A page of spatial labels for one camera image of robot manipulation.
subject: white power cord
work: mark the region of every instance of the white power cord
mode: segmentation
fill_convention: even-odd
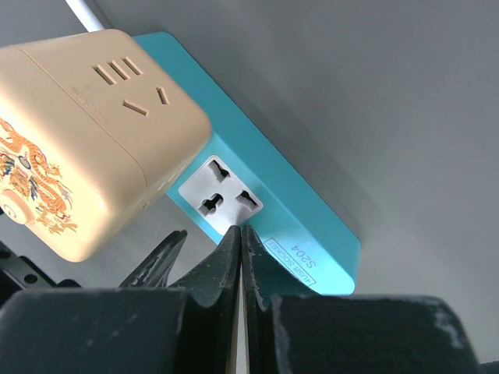
[[[85,0],[65,0],[69,5],[76,18],[83,24],[83,27],[88,32],[99,31],[105,29],[102,23],[99,22],[97,17],[92,13]]]

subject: socket hole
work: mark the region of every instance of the socket hole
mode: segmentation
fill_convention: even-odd
[[[140,105],[137,105],[133,103],[132,101],[124,100],[123,101],[123,106],[125,108],[131,109],[133,111],[136,111],[140,115],[148,115],[149,111],[146,108],[141,107]]]
[[[212,160],[208,166],[210,169],[214,172],[215,178],[219,181],[222,182],[224,179],[227,177],[230,177],[231,174],[226,171],[217,161]]]
[[[125,70],[123,70],[123,68],[118,65],[116,63],[116,61],[111,61],[111,62],[108,62],[109,66],[111,66],[111,69],[113,69],[116,74],[118,74],[123,80],[127,80],[127,79],[130,79],[130,76],[126,73]]]
[[[219,193],[215,193],[210,199],[206,199],[203,201],[203,204],[199,207],[199,211],[205,217],[208,214],[213,214],[217,211],[217,207],[219,207],[224,202],[224,198],[221,197]]]
[[[143,74],[142,70],[140,70],[139,67],[135,65],[130,57],[122,58],[122,60],[137,76],[141,76]]]
[[[93,69],[109,86],[116,84],[116,81],[113,79],[113,77],[110,76],[109,73],[102,68],[102,66],[97,65],[94,66]]]
[[[166,96],[165,89],[163,87],[156,87],[157,95],[159,96],[159,101],[163,105],[170,105],[170,100]]]
[[[242,191],[236,198],[242,205],[246,206],[249,210],[255,210],[258,203],[251,197],[247,191]]]

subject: power strip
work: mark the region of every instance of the power strip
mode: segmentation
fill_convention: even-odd
[[[214,242],[231,224],[251,224],[306,286],[353,293],[359,239],[174,37],[135,41],[203,108],[214,131],[167,194]]]

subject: dragon design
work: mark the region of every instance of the dragon design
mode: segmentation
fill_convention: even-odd
[[[0,181],[9,184],[24,199],[38,203],[37,222],[52,234],[65,229],[76,232],[69,211],[73,207],[71,191],[62,182],[59,168],[47,162],[38,146],[17,133],[0,118],[5,134],[0,136]]]

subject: gray surface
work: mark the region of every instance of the gray surface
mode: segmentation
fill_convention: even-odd
[[[70,16],[53,16],[61,7],[54,0],[23,11],[32,3],[0,3],[3,44],[79,32]],[[363,242],[358,292],[441,297],[461,316],[480,360],[497,359],[499,2],[99,4],[131,34],[172,32],[355,229]],[[129,261],[148,250],[133,243],[159,218],[191,229],[186,253],[206,248],[206,237],[166,198],[151,209],[117,239],[125,247],[81,265],[89,284],[113,284],[133,268]],[[0,238],[15,250],[36,242],[1,225]],[[56,273],[69,269],[34,248]]]

